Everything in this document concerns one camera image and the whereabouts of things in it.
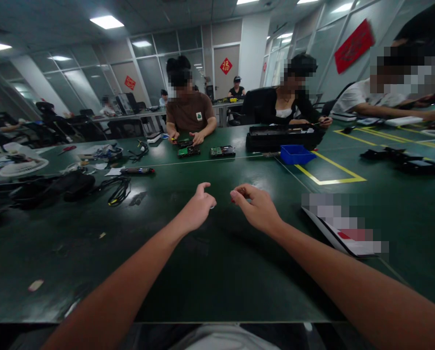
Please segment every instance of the wire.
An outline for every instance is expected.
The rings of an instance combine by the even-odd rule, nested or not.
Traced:
[[[131,192],[130,177],[118,175],[112,179],[104,180],[101,182],[101,185],[99,185],[99,190],[101,191],[104,188],[117,183],[119,186],[107,200],[107,204],[109,204],[110,207],[119,206],[128,197]]]

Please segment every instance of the workbench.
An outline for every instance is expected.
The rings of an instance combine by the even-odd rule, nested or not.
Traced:
[[[345,318],[318,285],[274,241],[257,231],[229,192],[241,183],[267,190],[283,220],[329,244],[302,213],[304,193],[350,193],[350,216],[364,217],[390,252],[361,261],[435,302],[435,176],[413,176],[387,160],[359,158],[372,145],[403,146],[435,158],[435,141],[420,126],[379,128],[335,121],[305,166],[245,150],[248,126],[218,128],[201,155],[179,159],[167,140],[127,166],[152,167],[133,177],[131,194],[109,207],[113,188],[76,203],[60,199],[37,210],[9,209],[0,226],[0,323],[58,323],[110,273],[164,227],[204,181],[217,200],[202,227],[185,237],[150,290],[139,322],[337,322]],[[94,143],[77,144],[77,150]],[[118,140],[136,152],[136,139]],[[232,145],[235,158],[211,159],[210,147]],[[74,151],[42,154],[49,165],[36,174],[57,174],[77,161]],[[96,183],[107,171],[94,174]],[[145,192],[139,205],[135,194]],[[42,279],[35,292],[28,286]]]

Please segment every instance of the green table surface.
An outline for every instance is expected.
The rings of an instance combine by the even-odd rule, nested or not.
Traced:
[[[398,172],[390,161],[359,158],[371,144],[403,146],[435,158],[435,142],[414,129],[358,129],[340,134],[335,122],[319,145],[321,156],[304,169],[245,150],[248,126],[217,129],[201,155],[179,159],[162,140],[139,163],[154,176],[133,177],[131,194],[119,207],[107,205],[113,189],[76,203],[58,200],[37,210],[9,210],[0,226],[0,322],[60,322],[70,306],[99,285],[186,204],[196,186],[217,200],[203,226],[176,248],[138,312],[141,322],[336,322],[345,318],[317,284],[275,242],[252,228],[229,192],[247,182],[267,190],[283,220],[329,244],[300,210],[304,193],[350,193],[358,200],[350,216],[364,217],[389,254],[362,262],[410,285],[435,302],[435,176]],[[118,141],[137,151],[136,139]],[[78,144],[35,174],[56,174],[77,161],[76,153],[102,142]],[[209,148],[232,145],[235,158],[211,159]],[[96,183],[107,171],[95,174]],[[132,197],[146,192],[139,206]],[[42,279],[35,292],[28,286]]]

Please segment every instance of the red banner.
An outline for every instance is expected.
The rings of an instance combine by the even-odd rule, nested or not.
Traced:
[[[352,66],[374,44],[370,23],[365,19],[334,54],[338,74]]]

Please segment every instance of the red decoration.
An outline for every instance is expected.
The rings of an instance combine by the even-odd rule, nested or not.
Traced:
[[[334,54],[338,74],[349,68],[374,44],[370,23],[365,19]]]
[[[229,73],[229,71],[232,69],[232,63],[229,61],[229,59],[226,57],[224,62],[221,64],[221,70],[224,72],[225,75]]]
[[[134,81],[132,78],[130,78],[130,77],[127,75],[127,77],[125,78],[125,82],[124,82],[124,84],[125,84],[126,86],[128,86],[128,87],[133,91],[133,89],[135,89],[136,81]]]

